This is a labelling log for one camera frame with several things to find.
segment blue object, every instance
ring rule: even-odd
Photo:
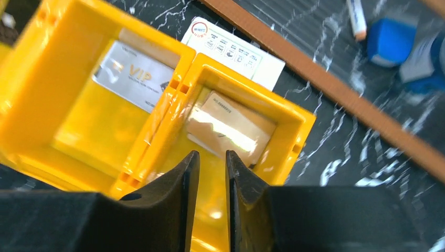
[[[416,48],[413,53],[420,54],[422,53],[421,50],[422,48]],[[429,75],[405,83],[406,88],[412,92],[427,93],[429,91],[445,90],[445,33],[440,33],[433,38],[428,53],[431,57],[430,62],[433,68]],[[424,66],[417,64],[417,69],[423,70]]]
[[[417,22],[406,18],[382,18],[374,23],[368,34],[369,60],[382,67],[402,64],[414,45]]]

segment yellow plastic container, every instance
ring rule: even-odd
[[[116,40],[174,69],[151,114],[92,81]],[[195,56],[105,1],[42,1],[0,68],[3,161],[62,190],[110,195],[116,181],[140,187],[119,174],[146,153],[145,139],[181,92]]]
[[[201,92],[215,90],[276,123],[276,129],[253,171],[271,185],[281,185],[296,162],[315,116],[233,70],[198,54],[165,120],[160,124],[139,169],[127,171],[151,181],[173,168],[191,150],[200,153],[200,176],[192,251],[228,251],[225,160],[187,138],[184,124]],[[132,188],[121,188],[129,193]]]

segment storage bin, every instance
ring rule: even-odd
[[[212,154],[188,138],[187,119],[196,103],[202,102],[204,92],[217,91],[276,125],[259,162],[252,167],[271,185],[284,183],[304,146],[315,116],[203,54],[197,55],[179,89],[185,92],[176,93],[156,137],[146,139],[151,147],[143,156],[141,166],[131,173],[127,171],[129,174],[124,176],[149,182],[172,169],[191,150],[197,150],[201,169],[192,251],[228,251],[225,157]],[[125,194],[131,190],[133,188],[122,187],[119,192]]]
[[[112,66],[122,74],[116,89],[93,80],[103,64],[114,62],[113,46],[171,68],[151,112],[141,106],[149,103],[140,94],[121,90],[129,65]],[[184,89],[195,56],[193,49],[105,1],[42,1],[0,69],[3,161],[62,190],[110,195],[117,180],[139,188],[142,181],[119,175],[136,167],[149,149],[146,139],[153,139],[178,87]],[[144,67],[131,66],[132,85],[148,87],[146,81],[157,78]]]

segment plastic tray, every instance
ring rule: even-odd
[[[174,69],[151,114],[92,81],[118,40]],[[18,171],[69,191],[110,195],[136,167],[196,53],[101,0],[45,0],[0,76],[0,149]]]
[[[276,129],[253,171],[271,185],[281,185],[296,162],[315,116],[233,70],[198,54],[159,126],[140,169],[129,176],[147,182],[172,169],[191,150],[200,153],[201,169],[192,251],[228,251],[225,160],[187,138],[184,123],[203,90],[215,90],[276,123]],[[131,188],[123,188],[128,193]]]

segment marker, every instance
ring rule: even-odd
[[[356,41],[366,38],[366,20],[361,0],[346,0],[351,17],[352,32]]]

